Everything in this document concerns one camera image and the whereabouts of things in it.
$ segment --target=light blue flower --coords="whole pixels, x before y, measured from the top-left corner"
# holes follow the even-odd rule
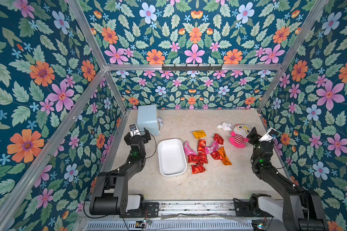
[[[2,120],[3,118],[6,119],[7,117],[5,115],[7,115],[7,112],[3,112],[3,110],[0,110],[0,120]]]
[[[1,156],[2,156],[2,158],[0,158],[1,165],[4,166],[7,162],[10,162],[10,159],[9,159],[10,155],[6,156],[5,154],[2,154]]]

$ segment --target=candy wrapper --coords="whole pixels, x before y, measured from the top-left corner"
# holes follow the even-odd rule
[[[198,141],[198,152],[206,153],[206,140]]]
[[[216,151],[219,147],[219,144],[217,141],[214,141],[210,147],[205,147],[204,149],[206,150],[206,154],[211,154],[212,152]]]
[[[196,155],[196,153],[190,148],[188,141],[184,143],[184,152],[186,155]]]
[[[230,160],[228,159],[226,153],[225,153],[225,149],[222,147],[218,150],[218,152],[220,153],[220,155],[222,156],[222,162],[224,165],[231,165]]]
[[[195,131],[195,132],[193,132],[193,134],[194,134],[196,139],[200,139],[200,138],[207,136],[204,131]]]
[[[212,156],[212,158],[215,159],[215,160],[222,160],[222,156],[219,154],[218,151],[212,152],[212,153],[211,153],[211,156]]]
[[[201,164],[192,165],[192,173],[193,174],[204,173],[205,171],[206,171],[206,169]]]
[[[197,155],[188,155],[188,163],[198,164],[200,157]]]
[[[217,143],[218,143],[219,145],[223,145],[223,138],[222,138],[219,134],[215,134],[215,136],[213,137],[213,139],[214,139],[215,141],[217,141]]]

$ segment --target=pink plush toy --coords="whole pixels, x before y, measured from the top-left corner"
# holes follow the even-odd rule
[[[238,124],[235,126],[231,136],[229,138],[230,143],[238,148],[245,148],[245,143],[248,142],[247,135],[250,133],[249,127],[243,124]]]

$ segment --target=floral wallpaper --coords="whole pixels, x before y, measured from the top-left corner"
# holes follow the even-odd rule
[[[347,0],[325,7],[263,109],[295,184],[322,198],[329,230],[347,230]]]

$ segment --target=marble surface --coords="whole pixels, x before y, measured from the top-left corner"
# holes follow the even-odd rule
[[[136,123],[137,114],[137,110],[130,112],[124,134],[129,131],[130,124]],[[249,199],[252,193],[266,193],[275,199],[282,198],[252,172],[250,157],[253,146],[246,143],[244,149],[238,149],[230,144],[229,131],[216,128],[222,122],[231,123],[233,127],[241,123],[250,128],[256,127],[258,133],[263,135],[266,131],[256,110],[159,110],[159,114],[163,127],[161,134],[155,136],[157,145],[163,140],[177,138],[183,143],[188,141],[196,151],[198,140],[192,134],[193,131],[206,132],[207,136],[203,139],[207,140],[207,146],[212,144],[213,136],[217,133],[225,139],[223,146],[232,165],[225,166],[221,160],[214,160],[208,155],[204,173],[192,174],[192,163],[188,163],[182,175],[165,177],[159,171],[158,154],[155,153],[147,159],[144,169],[129,180],[129,194],[143,194],[147,200]],[[147,156],[152,155],[155,150],[154,140],[145,144],[145,148]],[[125,163],[129,151],[130,147],[122,140],[112,169]],[[275,153],[272,164],[276,168],[283,166]]]

